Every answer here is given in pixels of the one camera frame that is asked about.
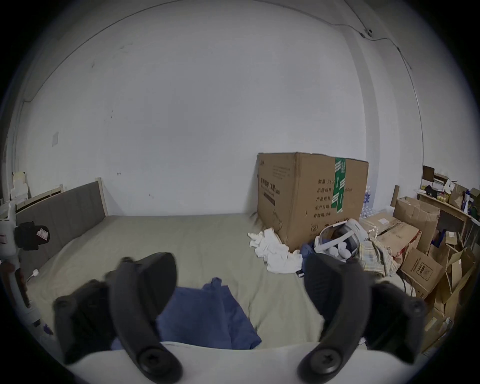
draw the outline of cardboard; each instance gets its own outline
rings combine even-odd
[[[445,268],[434,259],[415,248],[411,248],[400,268],[415,288],[417,297],[424,299],[433,291]]]
[[[445,232],[445,243],[451,246],[458,245],[456,232]]]
[[[442,304],[447,304],[452,296],[458,295],[462,288],[467,284],[468,279],[473,274],[475,257],[470,249],[465,248],[462,252],[457,252],[449,257],[446,262],[445,273],[439,283],[438,299]]]
[[[404,197],[397,200],[393,217],[421,230],[417,248],[426,254],[435,236],[440,209],[420,200]]]
[[[455,184],[455,188],[453,188],[452,193],[450,194],[448,203],[458,209],[462,209],[463,194],[466,191],[467,191],[467,188],[462,187],[460,184]]]
[[[399,221],[395,226],[377,236],[377,240],[389,250],[395,262],[402,265],[407,251],[418,246],[420,237],[419,229]]]
[[[470,198],[473,199],[472,205],[476,208],[480,208],[480,191],[477,188],[470,190]]]
[[[258,215],[290,251],[325,227],[358,220],[368,163],[304,153],[259,154]]]
[[[382,212],[368,218],[361,218],[359,223],[368,233],[378,236],[389,228],[401,223],[401,221],[386,212]]]
[[[423,329],[422,352],[434,345],[447,331],[446,319],[445,314],[436,308],[432,308],[427,314],[425,328]]]

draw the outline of mattress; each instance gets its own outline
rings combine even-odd
[[[178,286],[201,288],[214,277],[228,285],[262,343],[276,348],[319,340],[323,318],[296,274],[275,275],[249,247],[258,233],[256,215],[175,217],[109,216],[72,240],[28,283],[43,320],[53,325],[53,301],[89,280],[103,280],[123,257],[140,260],[156,252],[175,256]]]

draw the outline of headboard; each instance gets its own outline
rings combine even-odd
[[[36,225],[46,225],[50,231],[50,241],[38,251],[20,250],[20,265],[25,278],[107,215],[101,179],[56,194],[18,212],[17,225],[35,221]]]

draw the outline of blue cloth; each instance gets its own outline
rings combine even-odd
[[[303,244],[301,246],[300,254],[303,257],[301,268],[302,268],[303,273],[305,273],[305,265],[307,263],[308,256],[310,256],[312,253],[315,253],[315,251],[313,250],[313,243]]]
[[[262,340],[228,286],[215,277],[202,289],[177,287],[156,319],[162,341],[221,349],[253,349]],[[123,349],[115,339],[112,350]]]

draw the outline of white towel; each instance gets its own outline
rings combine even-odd
[[[301,270],[303,258],[300,251],[290,253],[273,228],[259,234],[249,233],[248,237],[252,239],[250,246],[255,248],[255,254],[267,263],[267,271],[287,274]]]

